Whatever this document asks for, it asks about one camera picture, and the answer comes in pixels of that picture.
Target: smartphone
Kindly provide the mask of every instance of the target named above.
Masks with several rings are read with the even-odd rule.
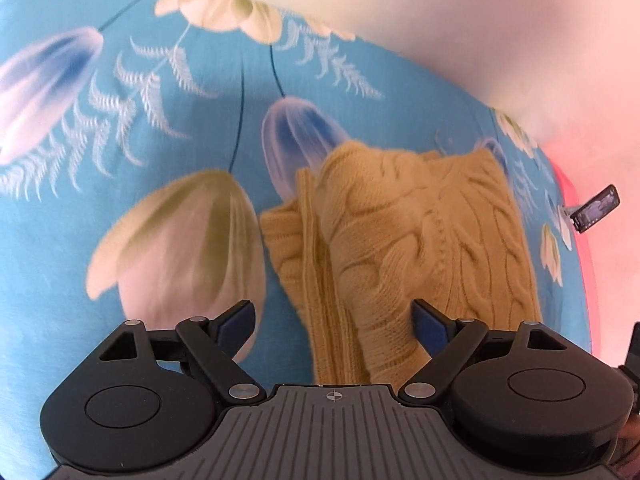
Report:
[[[571,214],[570,218],[575,229],[579,233],[597,224],[606,215],[620,205],[620,197],[616,186],[611,184],[585,203],[578,211]]]

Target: fern leaf print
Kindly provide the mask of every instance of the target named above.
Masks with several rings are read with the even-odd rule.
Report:
[[[294,49],[300,44],[300,38],[302,38],[303,57],[296,63],[306,65],[317,58],[320,72],[316,75],[316,79],[324,78],[332,70],[335,75],[335,87],[343,83],[345,92],[353,91],[356,95],[369,99],[384,97],[384,94],[369,83],[353,63],[347,61],[345,54],[340,54],[339,44],[332,43],[333,36],[338,36],[344,41],[353,41],[355,39],[353,35],[338,32],[311,18],[305,18],[305,23],[292,14],[288,14],[286,18],[287,37],[282,44],[275,47],[276,50]]]
[[[94,28],[32,44],[0,66],[0,103],[8,110],[0,117],[0,194],[26,200],[35,195],[41,200],[42,184],[48,180],[57,197],[63,170],[71,186],[81,190],[79,172],[87,152],[95,169],[112,177],[104,163],[110,142],[131,164],[142,166],[129,142],[138,118],[169,137],[188,138],[170,124],[160,73],[167,66],[181,91],[197,98],[216,97],[194,80],[180,46],[188,30],[171,47],[140,46],[131,38],[129,52],[157,63],[146,72],[133,71],[127,67],[127,49],[121,51],[113,61],[112,75],[121,90],[116,92],[100,90],[96,65],[103,40]],[[80,95],[84,86],[86,94]],[[83,102],[92,112],[81,110]],[[33,109],[38,113],[27,114]]]
[[[524,167],[521,160],[514,163],[513,176],[510,179],[511,189],[515,196],[518,208],[520,209],[524,221],[530,223],[535,219],[535,212],[539,210],[533,198],[533,191],[538,190]]]

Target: cable knit pattern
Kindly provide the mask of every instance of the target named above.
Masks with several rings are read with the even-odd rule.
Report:
[[[264,213],[260,226],[280,283],[306,328],[314,379],[317,384],[368,384],[355,326],[335,290],[309,170],[296,175],[296,191],[299,200]]]
[[[413,298],[498,330],[542,320],[519,211],[489,151],[439,157],[351,141],[325,160],[315,189],[301,191],[299,202],[312,197],[330,288],[351,314],[373,383],[397,390],[429,359],[413,336]],[[283,216],[273,228],[288,232],[285,223]],[[265,232],[272,260],[283,262],[273,238]],[[307,258],[302,267],[311,265]],[[287,288],[291,274],[276,271]],[[342,330],[327,337],[335,342]]]

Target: bed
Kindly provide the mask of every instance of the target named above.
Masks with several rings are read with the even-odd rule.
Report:
[[[97,253],[105,234],[156,190],[205,170],[232,176],[236,218],[250,224],[288,198],[282,172],[300,164],[272,160],[269,138],[284,153],[311,153],[307,162],[315,146],[342,138],[443,155],[491,150],[522,213],[543,319],[591,351],[556,170],[510,118],[429,70],[312,16],[250,0],[0,0],[0,32],[6,480],[39,480],[52,469],[41,406],[109,332],[158,295],[174,306],[193,299],[188,286],[173,296],[166,287],[188,274],[179,264],[196,259],[188,243],[171,268],[140,260],[127,273],[121,253]],[[299,120],[270,137],[265,117],[283,100]],[[296,128],[311,129],[311,140],[294,142]],[[237,294],[256,298],[262,319],[241,365],[267,389],[309,383],[305,330],[262,247],[246,245],[245,260],[224,262],[244,269],[238,287],[221,278],[203,301],[215,310]]]

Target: blue bedsheet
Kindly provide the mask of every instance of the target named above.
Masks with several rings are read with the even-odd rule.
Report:
[[[202,304],[212,314],[249,295],[264,313],[242,366],[266,388],[312,381],[305,331],[268,257],[253,235],[236,235],[254,233],[255,215],[286,199],[296,167],[345,137],[417,152],[491,149],[522,211],[544,320],[590,350],[578,256],[562,236],[548,161],[516,124],[429,70],[248,0],[0,0],[0,38],[6,480],[52,468],[42,403],[124,311],[173,306],[180,317]],[[299,98],[286,101],[294,120],[263,124],[285,96]],[[267,137],[276,145],[265,150]],[[185,232],[180,197],[156,192],[203,170],[218,170],[206,175],[222,184],[203,187],[201,199],[231,211],[223,234],[220,218]],[[237,252],[207,259],[188,242],[211,233]],[[210,269],[222,269],[211,286]],[[172,297],[167,283],[180,283]]]

